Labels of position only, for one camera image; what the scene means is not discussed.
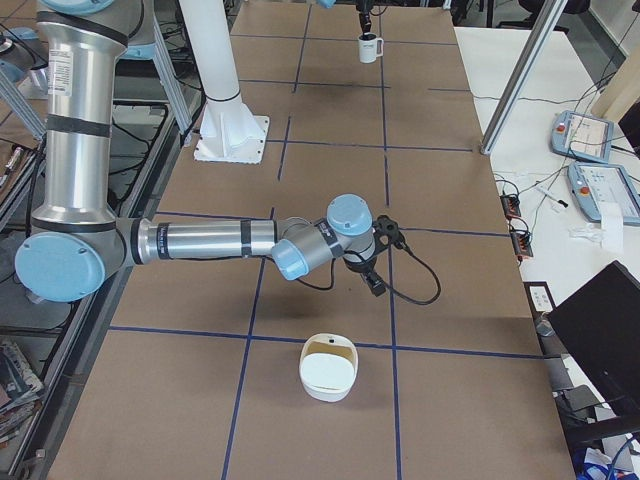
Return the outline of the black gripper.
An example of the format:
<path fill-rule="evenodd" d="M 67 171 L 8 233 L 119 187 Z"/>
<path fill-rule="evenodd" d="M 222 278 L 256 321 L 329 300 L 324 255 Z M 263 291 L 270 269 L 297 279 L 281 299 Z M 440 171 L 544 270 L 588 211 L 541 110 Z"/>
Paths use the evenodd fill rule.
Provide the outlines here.
<path fill-rule="evenodd" d="M 356 252 L 353 250 L 346 251 L 346 267 L 352 272 L 358 274 L 369 274 L 371 272 L 374 272 L 376 262 L 376 254 L 365 257 L 360 252 Z"/>

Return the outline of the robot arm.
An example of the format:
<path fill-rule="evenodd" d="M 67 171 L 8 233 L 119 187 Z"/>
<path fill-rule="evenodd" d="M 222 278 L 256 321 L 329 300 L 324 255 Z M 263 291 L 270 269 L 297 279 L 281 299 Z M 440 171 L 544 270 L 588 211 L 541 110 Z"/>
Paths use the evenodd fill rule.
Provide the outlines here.
<path fill-rule="evenodd" d="M 15 257 L 33 293 L 71 302 L 118 270 L 155 260 L 269 257 L 289 280 L 342 259 L 369 278 L 381 227 L 354 194 L 335 198 L 316 221 L 153 223 L 119 218 L 107 202 L 117 61 L 151 43 L 149 1 L 42 1 L 49 42 L 45 197 Z"/>

